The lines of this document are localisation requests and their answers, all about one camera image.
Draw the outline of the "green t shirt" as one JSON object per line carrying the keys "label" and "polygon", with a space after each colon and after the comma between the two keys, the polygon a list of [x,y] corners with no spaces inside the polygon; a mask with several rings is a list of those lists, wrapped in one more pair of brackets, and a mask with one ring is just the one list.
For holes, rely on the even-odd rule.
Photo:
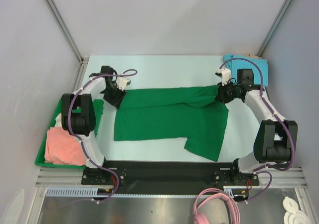
{"label": "green t shirt", "polygon": [[117,109],[115,141],[186,138],[184,148],[217,161],[229,110],[218,86],[128,90]]}

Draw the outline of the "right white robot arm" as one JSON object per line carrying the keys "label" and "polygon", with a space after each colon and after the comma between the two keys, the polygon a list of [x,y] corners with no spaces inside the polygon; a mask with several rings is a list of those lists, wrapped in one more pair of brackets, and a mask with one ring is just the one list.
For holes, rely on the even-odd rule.
{"label": "right white robot arm", "polygon": [[255,84],[251,69],[241,69],[234,79],[228,68],[220,68],[216,75],[218,83],[216,100],[227,104],[240,99],[253,112],[259,129],[253,144],[253,151],[245,157],[236,159],[231,170],[230,180],[241,185],[248,179],[248,173],[264,168],[278,171],[289,170],[295,158],[298,125],[278,113],[268,99],[261,84]]}

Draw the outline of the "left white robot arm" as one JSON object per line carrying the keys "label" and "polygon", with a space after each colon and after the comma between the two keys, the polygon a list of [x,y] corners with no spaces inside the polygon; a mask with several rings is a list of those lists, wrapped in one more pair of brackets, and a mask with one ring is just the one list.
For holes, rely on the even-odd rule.
{"label": "left white robot arm", "polygon": [[95,168],[93,179],[99,184],[109,181],[110,171],[103,166],[105,156],[102,154],[94,133],[97,126],[93,101],[103,95],[104,101],[119,109],[131,83],[124,71],[118,74],[110,66],[102,66],[99,73],[92,73],[88,81],[73,93],[61,97],[61,125],[81,146],[85,166]]}

